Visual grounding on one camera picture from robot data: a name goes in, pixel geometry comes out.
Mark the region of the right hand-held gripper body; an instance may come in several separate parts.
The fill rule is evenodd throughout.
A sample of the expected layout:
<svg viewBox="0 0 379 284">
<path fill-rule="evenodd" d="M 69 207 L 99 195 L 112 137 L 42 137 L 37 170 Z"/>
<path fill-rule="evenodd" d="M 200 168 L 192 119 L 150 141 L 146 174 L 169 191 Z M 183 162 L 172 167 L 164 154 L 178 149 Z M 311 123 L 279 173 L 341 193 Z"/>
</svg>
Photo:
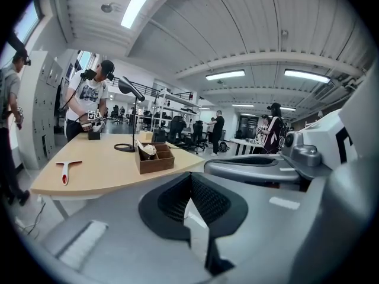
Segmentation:
<svg viewBox="0 0 379 284">
<path fill-rule="evenodd" d="M 281 155 L 299 173 L 329 173 L 358 158 L 340 111 L 287 134 Z"/>
</svg>

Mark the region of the black desk lamp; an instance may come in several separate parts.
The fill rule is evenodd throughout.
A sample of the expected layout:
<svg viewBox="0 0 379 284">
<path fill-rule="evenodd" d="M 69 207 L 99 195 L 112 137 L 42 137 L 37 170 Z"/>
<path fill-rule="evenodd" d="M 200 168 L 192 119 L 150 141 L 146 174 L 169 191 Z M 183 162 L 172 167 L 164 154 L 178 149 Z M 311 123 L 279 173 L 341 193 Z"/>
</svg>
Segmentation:
<svg viewBox="0 0 379 284">
<path fill-rule="evenodd" d="M 125 76 L 119 78 L 118 88 L 123 94 L 132 93 L 135 97 L 134 103 L 137 105 L 137 102 L 143 102 L 145 100 L 144 95 L 132 84 L 132 82 L 127 79 Z M 136 132 L 136 109 L 132 112 L 132 141 L 131 144 L 118 143 L 114 145 L 114 149 L 117 151 L 122 151 L 126 153 L 134 153 L 135 148 L 135 132 Z"/>
</svg>

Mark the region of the black balcony railing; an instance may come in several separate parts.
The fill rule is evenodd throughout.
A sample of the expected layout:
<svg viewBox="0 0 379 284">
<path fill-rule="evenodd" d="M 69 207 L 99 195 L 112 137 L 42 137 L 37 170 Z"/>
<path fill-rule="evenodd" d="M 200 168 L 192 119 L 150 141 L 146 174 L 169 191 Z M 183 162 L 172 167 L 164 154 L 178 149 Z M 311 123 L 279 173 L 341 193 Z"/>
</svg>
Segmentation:
<svg viewBox="0 0 379 284">
<path fill-rule="evenodd" d="M 109 90 L 110 93 L 116 93 L 116 94 L 124 95 L 124 93 L 122 93 L 122 91 L 120 91 L 120 89 L 118 87 L 118 78 L 115 78 L 112 81 L 106 80 L 105 83 L 107 84 L 108 90 Z M 142 84 L 139 84 L 139 83 L 136 83 L 136 82 L 131 82 L 131 84 L 134 86 L 134 88 L 142 96 L 144 96 L 145 99 L 150 98 L 150 97 L 154 97 L 155 98 L 156 95 L 158 95 L 159 92 L 160 92 L 160 90 L 153 89 L 153 88 L 151 88 L 149 86 L 145 86 L 145 85 L 142 85 Z M 125 93 L 125 95 L 135 97 L 135 94 L 133 92 Z"/>
</svg>

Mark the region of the ceiling light panel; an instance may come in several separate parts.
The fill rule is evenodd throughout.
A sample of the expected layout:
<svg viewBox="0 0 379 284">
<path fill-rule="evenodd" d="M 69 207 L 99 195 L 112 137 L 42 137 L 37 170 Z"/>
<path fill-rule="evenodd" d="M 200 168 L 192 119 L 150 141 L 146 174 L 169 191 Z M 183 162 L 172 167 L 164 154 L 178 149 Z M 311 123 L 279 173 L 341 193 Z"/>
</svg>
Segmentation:
<svg viewBox="0 0 379 284">
<path fill-rule="evenodd" d="M 219 79 L 228 79 L 228 78 L 236 78 L 245 76 L 244 70 L 234 70 L 229 72 L 215 73 L 212 75 L 207 75 L 205 78 L 208 81 L 211 80 L 219 80 Z"/>
<path fill-rule="evenodd" d="M 131 29 L 134 20 L 136 19 L 146 1 L 147 0 L 130 0 L 120 25 L 124 28 Z"/>
<path fill-rule="evenodd" d="M 288 77 L 292 77 L 292 78 L 312 80 L 319 83 L 330 82 L 330 78 L 327 76 L 304 72 L 304 71 L 298 71 L 298 70 L 285 69 L 284 75 Z"/>
</svg>

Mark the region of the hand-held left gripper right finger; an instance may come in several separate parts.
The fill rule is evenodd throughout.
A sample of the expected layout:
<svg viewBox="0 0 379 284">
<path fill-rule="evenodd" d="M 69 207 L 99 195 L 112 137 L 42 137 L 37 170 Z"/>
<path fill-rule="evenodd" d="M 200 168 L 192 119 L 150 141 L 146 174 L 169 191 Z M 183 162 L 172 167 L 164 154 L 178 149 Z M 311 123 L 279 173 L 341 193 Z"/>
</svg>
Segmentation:
<svg viewBox="0 0 379 284">
<path fill-rule="evenodd" d="M 267 246 L 305 194 L 191 173 L 191 199 L 208 227 L 205 268 L 226 272 Z"/>
</svg>

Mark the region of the white shelving rack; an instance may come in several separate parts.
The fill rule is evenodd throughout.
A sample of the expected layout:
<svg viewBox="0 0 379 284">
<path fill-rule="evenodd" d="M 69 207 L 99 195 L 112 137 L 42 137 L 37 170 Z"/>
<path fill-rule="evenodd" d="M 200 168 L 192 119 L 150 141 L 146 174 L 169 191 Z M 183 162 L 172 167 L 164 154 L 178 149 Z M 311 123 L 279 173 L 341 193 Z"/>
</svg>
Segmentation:
<svg viewBox="0 0 379 284">
<path fill-rule="evenodd" d="M 200 115 L 201 105 L 173 95 L 165 88 L 159 91 L 155 97 L 150 131 L 153 132 L 155 128 L 164 127 L 168 132 L 171 121 L 175 116 L 179 116 L 186 124 L 182 134 L 187 137 L 193 133 L 193 125 L 200 119 Z"/>
</svg>

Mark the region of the white and red squeegee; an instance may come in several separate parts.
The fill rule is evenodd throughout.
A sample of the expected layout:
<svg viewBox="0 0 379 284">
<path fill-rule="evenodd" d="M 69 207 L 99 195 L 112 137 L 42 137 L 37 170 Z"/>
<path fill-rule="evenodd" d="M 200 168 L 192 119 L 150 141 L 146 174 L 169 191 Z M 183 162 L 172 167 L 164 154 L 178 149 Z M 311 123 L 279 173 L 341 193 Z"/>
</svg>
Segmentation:
<svg viewBox="0 0 379 284">
<path fill-rule="evenodd" d="M 65 162 L 56 162 L 56 165 L 62 166 L 62 175 L 61 180 L 64 186 L 67 186 L 69 183 L 69 168 L 73 164 L 80 164 L 82 163 L 81 160 L 72 160 L 72 161 L 65 161 Z"/>
</svg>

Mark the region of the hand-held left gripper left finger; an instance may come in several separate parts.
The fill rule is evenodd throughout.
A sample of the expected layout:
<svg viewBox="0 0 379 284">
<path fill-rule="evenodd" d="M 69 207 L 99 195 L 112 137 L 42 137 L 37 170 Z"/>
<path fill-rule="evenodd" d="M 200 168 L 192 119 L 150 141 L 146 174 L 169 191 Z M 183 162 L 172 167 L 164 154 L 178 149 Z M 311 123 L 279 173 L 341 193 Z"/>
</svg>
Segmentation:
<svg viewBox="0 0 379 284">
<path fill-rule="evenodd" d="M 98 221 L 106 230 L 81 259 L 76 272 L 89 280 L 207 280 L 208 272 L 188 242 L 159 237 L 141 220 L 139 202 L 177 174 L 127 185 L 92 200 L 58 224 L 42 241 L 60 260 L 67 252 L 80 256 L 85 227 Z"/>
</svg>

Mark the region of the grey locker cabinet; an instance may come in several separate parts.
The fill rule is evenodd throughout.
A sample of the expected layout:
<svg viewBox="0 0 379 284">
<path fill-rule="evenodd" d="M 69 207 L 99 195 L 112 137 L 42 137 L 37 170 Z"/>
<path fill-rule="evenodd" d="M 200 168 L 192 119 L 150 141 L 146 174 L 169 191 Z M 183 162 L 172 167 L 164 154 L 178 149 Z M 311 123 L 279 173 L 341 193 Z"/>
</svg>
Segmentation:
<svg viewBox="0 0 379 284">
<path fill-rule="evenodd" d="M 24 167 L 39 170 L 55 152 L 54 107 L 62 68 L 46 51 L 32 51 L 30 57 L 18 93 L 24 120 L 17 141 Z"/>
</svg>

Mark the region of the round white table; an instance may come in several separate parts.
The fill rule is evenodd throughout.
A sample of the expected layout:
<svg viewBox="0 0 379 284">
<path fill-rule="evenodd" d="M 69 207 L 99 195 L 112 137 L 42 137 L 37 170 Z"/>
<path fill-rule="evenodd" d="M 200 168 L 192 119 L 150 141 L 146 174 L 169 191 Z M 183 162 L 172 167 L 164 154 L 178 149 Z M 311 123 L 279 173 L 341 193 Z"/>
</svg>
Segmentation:
<svg viewBox="0 0 379 284">
<path fill-rule="evenodd" d="M 236 138 L 231 138 L 229 141 L 236 145 L 235 156 L 259 154 L 263 149 L 263 145 L 256 142 L 248 142 Z"/>
</svg>

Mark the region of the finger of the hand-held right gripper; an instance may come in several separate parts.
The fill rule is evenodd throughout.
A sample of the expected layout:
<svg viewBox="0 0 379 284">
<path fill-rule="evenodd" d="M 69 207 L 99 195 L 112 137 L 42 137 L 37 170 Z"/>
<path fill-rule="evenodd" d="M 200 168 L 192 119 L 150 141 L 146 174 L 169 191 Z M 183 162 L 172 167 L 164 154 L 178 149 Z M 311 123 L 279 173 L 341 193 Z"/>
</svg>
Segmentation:
<svg viewBox="0 0 379 284">
<path fill-rule="evenodd" d="M 284 161 L 284 159 L 275 159 L 271 156 L 258 154 L 253 156 L 234 157 L 231 159 L 213 159 L 207 161 L 207 164 L 218 163 L 239 166 L 269 167 L 277 165 L 280 161 Z"/>
<path fill-rule="evenodd" d="M 301 181 L 298 172 L 287 162 L 273 162 L 266 165 L 207 162 L 204 165 L 204 172 L 247 184 L 295 184 Z"/>
</svg>

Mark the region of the brown wooden organizer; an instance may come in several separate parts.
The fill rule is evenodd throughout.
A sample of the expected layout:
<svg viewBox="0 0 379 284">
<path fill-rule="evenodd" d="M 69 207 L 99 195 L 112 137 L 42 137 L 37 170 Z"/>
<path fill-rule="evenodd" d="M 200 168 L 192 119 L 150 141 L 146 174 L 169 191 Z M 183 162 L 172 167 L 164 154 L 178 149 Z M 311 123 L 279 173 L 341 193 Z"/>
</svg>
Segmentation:
<svg viewBox="0 0 379 284">
<path fill-rule="evenodd" d="M 136 165 L 140 174 L 147 174 L 174 168 L 174 155 L 166 143 L 143 143 L 156 147 L 156 154 L 150 160 L 141 160 L 136 146 Z"/>
</svg>

